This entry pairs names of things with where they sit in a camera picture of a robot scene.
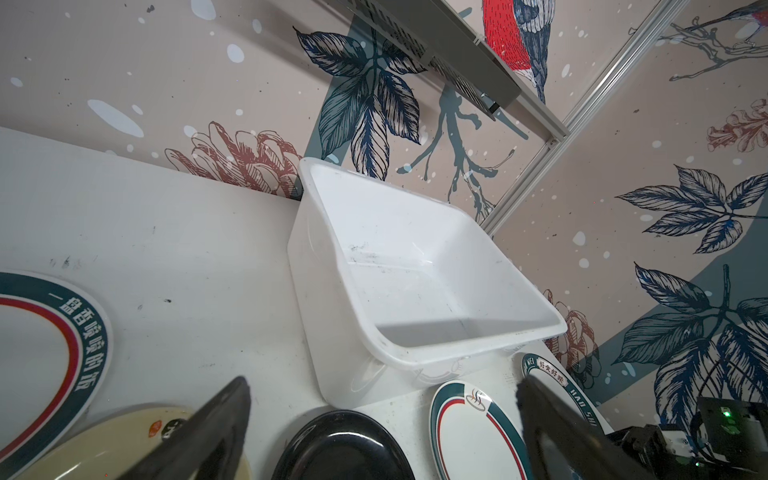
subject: red bird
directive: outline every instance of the red bird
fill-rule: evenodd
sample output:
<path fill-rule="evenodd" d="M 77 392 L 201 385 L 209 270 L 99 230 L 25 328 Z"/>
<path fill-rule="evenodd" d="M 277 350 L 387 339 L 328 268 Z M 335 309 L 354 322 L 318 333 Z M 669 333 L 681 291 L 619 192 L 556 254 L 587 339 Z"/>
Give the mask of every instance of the red bird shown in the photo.
<path fill-rule="evenodd" d="M 749 5 L 737 8 L 731 13 L 727 13 L 720 18 L 715 18 L 714 20 L 709 20 L 708 22 L 694 25 L 693 27 L 686 28 L 686 30 L 695 30 L 697 28 L 703 28 L 708 25 L 724 22 L 726 20 L 747 20 L 757 23 L 757 30 L 752 35 L 750 35 L 749 38 L 740 42 L 754 45 L 750 41 L 750 38 L 754 37 L 760 30 L 768 26 L 768 0 L 757 0 L 757 2 L 752 2 Z"/>

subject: plate rim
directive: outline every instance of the plate rim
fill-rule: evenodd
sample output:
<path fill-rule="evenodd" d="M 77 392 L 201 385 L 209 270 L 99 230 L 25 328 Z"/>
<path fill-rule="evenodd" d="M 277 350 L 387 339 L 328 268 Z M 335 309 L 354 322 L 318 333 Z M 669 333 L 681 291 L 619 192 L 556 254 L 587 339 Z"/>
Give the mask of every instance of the plate rim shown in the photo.
<path fill-rule="evenodd" d="M 563 379 L 567 382 L 566 385 L 563 386 L 563 384 L 552 376 L 550 372 L 547 370 L 542 369 L 539 365 L 539 361 L 546 362 L 552 369 L 557 370 L 563 377 Z M 579 388 L 578 385 L 576 385 L 569 377 L 568 375 L 563 372 L 563 370 L 555 365 L 554 363 L 550 362 L 548 359 L 544 358 L 541 355 L 538 355 L 537 353 L 526 353 L 521 356 L 520 359 L 520 368 L 522 369 L 523 376 L 526 377 L 530 373 L 531 370 L 537 369 L 541 370 L 542 372 L 546 373 L 552 379 L 557 382 L 560 387 L 568 394 L 568 396 L 571 398 L 571 401 L 578 407 L 579 412 L 581 413 L 581 416 L 584 417 L 584 420 L 586 420 L 590 425 L 598 427 L 602 432 L 605 432 L 603 429 L 603 425 L 600 423 L 600 419 L 597 415 L 597 413 L 592 409 L 591 401 L 590 399 L 584 394 L 584 392 Z M 576 391 L 578 395 L 580 395 L 584 401 L 579 402 L 577 398 L 575 398 L 575 394 L 573 391 Z"/>
<path fill-rule="evenodd" d="M 452 386 L 461 386 L 461 395 L 451 394 L 448 392 L 449 395 L 446 396 L 445 399 L 442 399 L 440 404 L 437 405 L 436 402 L 441 393 L 444 393 L 446 389 L 451 388 Z M 448 406 L 453 404 L 452 401 L 449 402 L 451 399 L 454 399 L 456 403 L 464 404 L 467 388 L 478 390 L 491 400 L 491 403 L 488 405 L 488 409 L 485 412 L 486 416 L 493 420 L 493 425 L 496 427 L 496 429 L 499 430 L 499 433 L 502 434 L 502 438 L 504 438 L 504 440 L 507 442 L 507 446 L 512 450 L 515 461 L 518 463 L 518 469 L 522 473 L 523 480 L 532 480 L 533 475 L 531 473 L 531 463 L 528 460 L 528 450 L 525 448 L 525 443 L 522 440 L 520 432 L 518 432 L 517 428 L 515 428 L 515 425 L 509 420 L 509 417 L 507 417 L 504 409 L 502 409 L 501 406 L 496 403 L 485 390 L 481 390 L 477 386 L 462 380 L 451 380 L 440 385 L 440 387 L 435 391 L 435 395 L 432 396 L 432 402 L 429 406 L 429 442 L 431 444 L 430 446 L 432 447 L 432 459 L 435 461 L 435 467 L 437 468 L 440 479 L 450 480 L 450 477 L 448 475 L 447 469 L 445 468 L 445 464 L 442 461 L 442 453 L 440 452 L 440 448 L 438 446 L 438 413 L 439 411 L 444 412 Z"/>
<path fill-rule="evenodd" d="M 98 392 L 101 385 L 104 383 L 104 377 L 106 376 L 106 373 L 109 370 L 109 365 L 111 363 L 113 350 L 114 350 L 114 337 L 112 333 L 111 323 L 109 321 L 109 318 L 106 312 L 104 311 L 104 308 L 91 295 L 83 291 L 80 287 L 75 286 L 66 280 L 59 279 L 55 276 L 44 275 L 36 272 L 29 272 L 26 270 L 0 269 L 0 279 L 4 280 L 5 277 L 9 275 L 27 277 L 29 279 L 50 283 L 52 284 L 52 286 L 58 289 L 56 293 L 68 293 L 68 294 L 74 294 L 75 296 L 79 296 L 82 301 L 80 306 L 83 306 L 83 309 L 81 309 L 80 306 L 78 306 L 78 308 L 76 310 L 73 310 L 71 313 L 68 313 L 64 310 L 59 311 L 53 306 L 53 304 L 61 301 L 66 301 L 66 300 L 61 296 L 54 295 L 53 293 L 48 293 L 48 295 L 50 295 L 53 299 L 56 299 L 57 302 L 55 302 L 54 300 L 49 300 L 50 303 L 44 303 L 34 298 L 31 298 L 30 293 L 27 293 L 27 296 L 19 296 L 11 293 L 6 293 L 5 291 L 0 292 L 1 298 L 13 299 L 23 303 L 31 304 L 38 308 L 47 310 L 47 312 L 52 315 L 56 315 L 56 318 L 61 319 L 64 323 L 66 323 L 69 329 L 74 333 L 74 336 L 76 337 L 77 348 L 78 348 L 78 361 L 77 361 L 77 366 L 75 370 L 75 375 L 71 384 L 67 387 L 66 394 L 62 396 L 60 402 L 58 402 L 58 404 L 52 409 L 52 411 L 45 418 L 45 420 L 41 422 L 41 424 L 33 432 L 31 432 L 25 440 L 20 442 L 19 445 L 15 446 L 9 452 L 6 452 L 4 457 L 0 458 L 0 478 L 3 480 L 11 480 L 12 478 L 15 478 L 16 476 L 20 475 L 24 470 L 26 470 L 28 466 L 36 462 L 46 452 L 48 452 L 54 445 L 56 445 L 58 440 L 74 425 L 75 422 L 77 422 L 78 419 L 80 419 L 80 417 L 82 417 L 85 410 L 89 407 L 89 405 L 93 401 L 95 394 Z M 69 409 L 68 412 L 65 413 L 65 416 L 62 417 L 61 420 L 59 420 L 59 425 L 55 427 L 54 431 L 48 433 L 48 437 L 46 439 L 42 439 L 41 432 L 43 431 L 43 429 L 51 422 L 51 420 L 57 414 L 61 412 L 61 407 L 70 398 L 73 398 L 74 392 L 77 391 L 76 384 L 78 382 L 83 381 L 83 379 L 81 378 L 81 374 L 84 373 L 84 361 L 86 360 L 86 347 L 83 343 L 83 340 L 88 337 L 84 337 L 84 333 L 81 331 L 82 329 L 84 329 L 84 327 L 81 325 L 78 325 L 77 321 L 73 319 L 73 316 L 77 316 L 76 315 L 77 313 L 80 313 L 82 310 L 86 310 L 87 308 L 90 308 L 91 311 L 95 313 L 95 315 L 91 316 L 89 319 L 86 319 L 84 322 L 81 322 L 81 325 L 90 325 L 90 323 L 87 323 L 88 320 L 97 322 L 97 325 L 101 327 L 97 331 L 97 333 L 99 333 L 102 336 L 102 339 L 104 339 L 104 345 L 102 346 L 103 349 L 102 347 L 99 347 L 97 350 L 106 351 L 105 355 L 102 357 L 101 364 L 98 367 L 95 367 L 96 372 L 98 372 L 98 378 L 96 379 L 95 382 L 92 383 L 91 387 L 83 388 L 83 389 L 90 388 L 90 392 L 88 393 L 88 396 L 85 397 L 82 401 L 76 401 L 76 404 L 71 409 Z M 16 437 L 16 439 L 13 439 L 9 443 L 9 445 L 11 445 L 17 439 L 18 439 L 18 436 Z M 29 452 L 24 452 L 23 454 L 19 454 L 21 458 L 14 457 L 14 455 L 17 455 L 19 451 L 21 451 L 24 448 L 29 449 Z"/>

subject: red stripe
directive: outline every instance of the red stripe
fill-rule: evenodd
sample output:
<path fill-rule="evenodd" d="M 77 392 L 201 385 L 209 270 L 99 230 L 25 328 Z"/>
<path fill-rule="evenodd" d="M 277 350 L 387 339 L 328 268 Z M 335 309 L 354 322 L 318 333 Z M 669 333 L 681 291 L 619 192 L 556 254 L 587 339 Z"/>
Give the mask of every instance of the red stripe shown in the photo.
<path fill-rule="evenodd" d="M 509 447 L 509 451 L 512 452 L 512 456 L 515 457 L 515 463 L 518 464 L 518 470 L 520 471 L 520 476 L 523 478 L 523 480 L 526 479 L 525 477 L 525 470 L 523 469 L 523 465 L 520 463 L 520 459 L 518 458 L 518 453 L 515 451 L 515 449 L 512 447 L 512 444 L 509 442 L 509 438 L 507 437 L 507 434 L 504 433 L 504 430 L 496 423 L 496 420 L 491 416 L 490 413 L 486 413 L 485 416 L 488 417 L 488 420 L 491 421 L 494 427 L 498 430 L 499 433 L 502 434 L 502 437 L 504 437 L 504 441 L 507 442 L 507 446 Z"/>
<path fill-rule="evenodd" d="M 442 465 L 442 470 L 448 480 L 451 480 L 451 477 L 448 476 L 448 469 L 445 467 L 445 460 L 442 459 L 442 447 L 440 446 L 440 424 L 442 423 L 442 414 L 445 413 L 449 406 L 455 405 L 457 403 L 464 403 L 464 399 L 453 399 L 450 402 L 447 402 L 442 406 L 440 415 L 437 417 L 437 451 L 440 453 L 440 465 Z"/>
<path fill-rule="evenodd" d="M 59 331 L 61 331 L 61 334 L 64 336 L 65 340 L 67 341 L 67 347 L 69 348 L 69 365 L 67 366 L 67 373 L 64 376 L 64 380 L 61 382 L 61 386 L 58 388 L 58 392 L 56 392 L 56 395 L 53 397 L 53 400 L 51 400 L 51 403 L 49 403 L 48 406 L 45 407 L 45 410 L 43 410 L 43 413 L 41 413 L 40 416 L 31 425 L 25 431 L 23 431 L 21 435 L 16 437 L 11 443 L 7 444 L 4 449 L 0 450 L 0 462 L 1 462 L 5 460 L 5 457 L 7 457 L 11 452 L 16 450 L 16 447 L 26 442 L 28 438 L 32 435 L 32 433 L 35 432 L 43 423 L 45 423 L 48 420 L 48 418 L 53 414 L 53 412 L 59 407 L 59 404 L 64 401 L 64 397 L 67 394 L 69 387 L 74 382 L 74 378 L 76 376 L 76 373 L 78 372 L 78 360 L 80 356 L 78 355 L 77 337 L 75 337 L 74 332 L 72 331 L 72 328 L 70 327 L 70 325 L 66 323 L 60 316 L 56 315 L 50 310 L 47 310 L 39 305 L 25 302 L 24 300 L 0 298 L 0 305 L 13 306 L 16 308 L 27 310 L 53 323 L 54 325 L 56 325 Z"/>

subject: pink flower drawing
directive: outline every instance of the pink flower drawing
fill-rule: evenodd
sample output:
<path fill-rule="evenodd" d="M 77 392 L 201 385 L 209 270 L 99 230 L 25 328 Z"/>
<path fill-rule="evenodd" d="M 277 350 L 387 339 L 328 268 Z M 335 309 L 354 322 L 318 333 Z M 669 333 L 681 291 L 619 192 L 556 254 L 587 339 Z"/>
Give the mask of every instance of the pink flower drawing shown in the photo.
<path fill-rule="evenodd" d="M 192 136 L 191 158 L 167 148 L 166 158 L 179 171 L 198 177 L 300 200 L 299 155 L 276 132 L 236 131 L 234 139 L 215 121 L 208 135 Z"/>

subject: black plate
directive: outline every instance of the black plate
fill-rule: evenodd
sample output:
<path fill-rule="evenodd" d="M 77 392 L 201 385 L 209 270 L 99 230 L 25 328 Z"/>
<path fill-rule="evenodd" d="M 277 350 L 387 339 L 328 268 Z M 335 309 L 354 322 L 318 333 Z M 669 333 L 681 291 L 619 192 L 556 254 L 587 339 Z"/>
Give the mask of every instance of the black plate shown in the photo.
<path fill-rule="evenodd" d="M 395 439 L 352 410 L 324 413 L 293 437 L 272 480 L 414 480 Z"/>

